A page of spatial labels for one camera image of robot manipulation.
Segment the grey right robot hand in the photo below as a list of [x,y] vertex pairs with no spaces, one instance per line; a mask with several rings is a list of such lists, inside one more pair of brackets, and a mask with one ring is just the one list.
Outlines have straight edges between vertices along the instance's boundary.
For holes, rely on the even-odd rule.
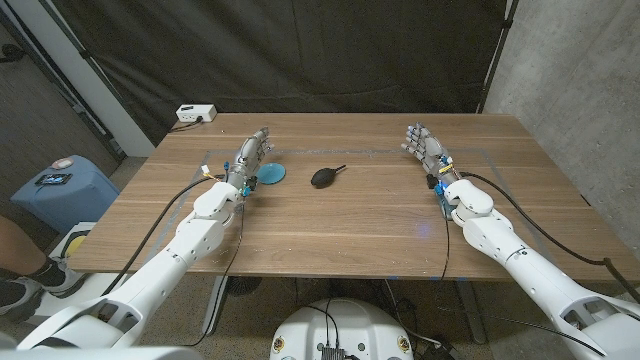
[[423,124],[408,126],[401,148],[413,155],[425,172],[445,187],[461,179],[448,150]]

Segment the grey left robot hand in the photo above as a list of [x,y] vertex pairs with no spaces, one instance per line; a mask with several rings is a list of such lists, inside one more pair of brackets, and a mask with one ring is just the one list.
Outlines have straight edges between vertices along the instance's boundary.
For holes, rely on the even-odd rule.
[[257,172],[264,157],[271,151],[269,128],[263,127],[248,137],[233,157],[226,182],[244,192],[254,191],[257,186]]

